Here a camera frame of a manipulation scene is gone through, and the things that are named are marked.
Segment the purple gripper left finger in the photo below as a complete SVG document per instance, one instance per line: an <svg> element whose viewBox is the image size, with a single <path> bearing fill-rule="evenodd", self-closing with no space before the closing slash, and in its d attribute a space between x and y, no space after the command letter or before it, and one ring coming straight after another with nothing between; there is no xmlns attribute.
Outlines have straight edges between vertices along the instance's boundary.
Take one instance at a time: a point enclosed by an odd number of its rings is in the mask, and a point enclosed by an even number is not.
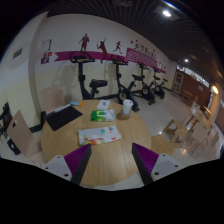
<svg viewBox="0 0 224 224"><path fill-rule="evenodd" d="M84 145L66 156L56 155L44 165L43 170L79 185L91 153L91 145Z"/></svg>

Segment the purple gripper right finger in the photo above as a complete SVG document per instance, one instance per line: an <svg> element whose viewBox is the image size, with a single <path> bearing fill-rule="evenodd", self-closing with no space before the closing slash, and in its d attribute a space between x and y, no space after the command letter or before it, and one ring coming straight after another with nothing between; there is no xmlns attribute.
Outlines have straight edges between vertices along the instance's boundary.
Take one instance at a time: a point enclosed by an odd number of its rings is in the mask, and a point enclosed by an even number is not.
<svg viewBox="0 0 224 224"><path fill-rule="evenodd" d="M132 155L144 185L182 169L168 154L157 154L137 143L132 144Z"/></svg>

